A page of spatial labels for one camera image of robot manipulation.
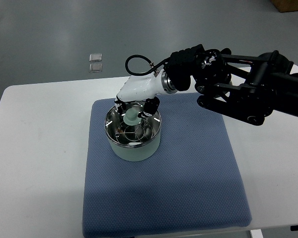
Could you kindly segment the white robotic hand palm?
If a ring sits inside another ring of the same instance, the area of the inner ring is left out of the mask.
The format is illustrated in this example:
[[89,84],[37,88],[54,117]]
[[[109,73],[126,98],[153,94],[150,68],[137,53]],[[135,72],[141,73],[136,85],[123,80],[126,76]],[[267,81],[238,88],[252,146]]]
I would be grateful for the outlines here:
[[116,98],[124,103],[153,99],[156,95],[175,94],[173,83],[164,70],[157,76],[150,73],[145,76],[130,76],[118,92]]

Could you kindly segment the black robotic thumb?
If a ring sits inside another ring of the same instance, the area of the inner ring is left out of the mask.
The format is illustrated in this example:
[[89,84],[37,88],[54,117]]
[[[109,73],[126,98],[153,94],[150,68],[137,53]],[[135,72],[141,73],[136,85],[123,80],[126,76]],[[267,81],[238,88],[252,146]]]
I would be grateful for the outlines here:
[[146,99],[143,106],[143,111],[138,114],[138,117],[139,118],[152,117],[157,112],[159,104],[160,104],[160,100],[158,97]]

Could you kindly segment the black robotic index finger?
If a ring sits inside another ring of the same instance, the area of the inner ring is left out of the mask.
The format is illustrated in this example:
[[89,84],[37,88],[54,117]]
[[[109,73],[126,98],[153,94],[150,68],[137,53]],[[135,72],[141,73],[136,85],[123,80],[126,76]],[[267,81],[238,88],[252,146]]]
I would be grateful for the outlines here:
[[116,98],[115,101],[116,111],[122,115],[126,111],[126,103],[121,101],[119,98]]

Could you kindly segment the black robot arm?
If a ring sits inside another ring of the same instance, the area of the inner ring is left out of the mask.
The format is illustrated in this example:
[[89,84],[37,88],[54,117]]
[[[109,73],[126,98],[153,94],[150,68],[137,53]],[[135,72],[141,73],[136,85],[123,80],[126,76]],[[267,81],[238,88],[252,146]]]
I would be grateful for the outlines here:
[[298,73],[278,51],[257,57],[233,55],[231,50],[202,45],[173,52],[146,72],[130,72],[118,92],[119,113],[132,102],[143,102],[140,118],[157,111],[159,94],[175,94],[194,86],[200,107],[260,126],[273,111],[298,117]]

